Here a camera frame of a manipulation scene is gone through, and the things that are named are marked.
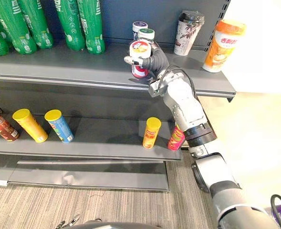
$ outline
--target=cup lid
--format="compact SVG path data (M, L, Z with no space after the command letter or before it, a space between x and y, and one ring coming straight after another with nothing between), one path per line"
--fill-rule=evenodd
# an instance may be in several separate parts
M161 127L161 121L155 117L148 118L146 124L152 129L159 129Z
M58 120L62 116L60 110L50 110L45 114L45 119L49 122Z
M230 35L243 35L246 31L246 24L234 20L220 20L216 30Z
M135 41L130 45L130 56L148 58L151 55L151 45L146 41Z
M138 31L138 38L147 38L153 40L155 37L155 31L152 29L140 29Z
M16 121L22 121L30 116L30 111L26 108L20 109L16 111L13 115L12 118Z
M140 29L148 28L148 24L143 21L133 22L133 31L138 32Z
M179 20L185 23L204 24L205 16L199 11L183 10Z

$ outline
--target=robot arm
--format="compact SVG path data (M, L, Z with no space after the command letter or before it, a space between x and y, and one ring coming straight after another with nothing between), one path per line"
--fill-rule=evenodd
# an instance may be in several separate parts
M216 147L217 136L198 101L192 80L183 69L169 66L161 48L151 44L147 59L125 57L129 64L151 70L156 81L149 86L152 97L162 96L179 128L184 131L189 151L196 159L191 166L198 186L210 193L220 229L277 229L267 213L248 202L243 190Z

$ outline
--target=cable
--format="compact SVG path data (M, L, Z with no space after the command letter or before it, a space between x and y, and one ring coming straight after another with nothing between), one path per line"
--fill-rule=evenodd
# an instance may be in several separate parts
M277 222L278 222L278 224L279 224L279 226L280 226L280 228L281 228L281 218L280 218L280 216L279 216L279 214L278 214L278 210L277 210L277 208L276 208L276 206L275 206L275 199L276 199L276 198L278 198L278 199L281 200L281 196L279 196L279 195L277 195L277 194L272 195L272 196L271 196L271 208L272 208L272 212L275 213Z
M159 91L160 86L161 86L161 83L162 83L164 77L166 76L167 72L169 71L169 68L171 68L171 67L177 67L177 68L179 68L179 66L177 66L177 65L169 65L169 66L165 69L165 72L164 72L163 76L160 78L160 81L159 81L159 84L158 84L158 87L157 87L157 91Z

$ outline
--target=gray shelf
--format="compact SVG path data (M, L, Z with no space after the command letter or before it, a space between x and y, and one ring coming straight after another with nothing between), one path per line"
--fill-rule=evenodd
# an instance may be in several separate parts
M39 158L39 161L50 163L47 158L37 156L0 155L0 185L31 184L168 191L166 165L159 161L90 164L91 161L86 160L82 164L83 161L78 160L78 164L73 164L75 160L57 160L56 165L19 164L24 158L28 162L36 160L37 163Z
M170 49L164 51L171 64L183 67L192 77L198 95L234 97L235 89L222 72L201 69L205 52L191 50L189 56L181 57ZM52 49L32 55L14 52L0 57L0 80L147 91L147 80L134 78L124 62L127 54L124 44L110 43L104 54L92 55L86 50L69 50L60 41Z
M180 150L167 149L174 127L172 122L162 122L155 146L145 149L142 141L146 122L141 120L67 117L75 139L65 144L51 130L43 116L36 116L49 133L43 143L36 143L11 119L10 114L4 116L18 128L21 135L14 142L7 142L0 137L0 154L138 160L180 160L182 157Z

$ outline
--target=brown chip can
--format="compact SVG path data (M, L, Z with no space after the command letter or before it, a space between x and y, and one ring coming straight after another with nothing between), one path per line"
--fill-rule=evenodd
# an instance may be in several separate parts
M0 115L0 135L9 142L15 141L20 134Z

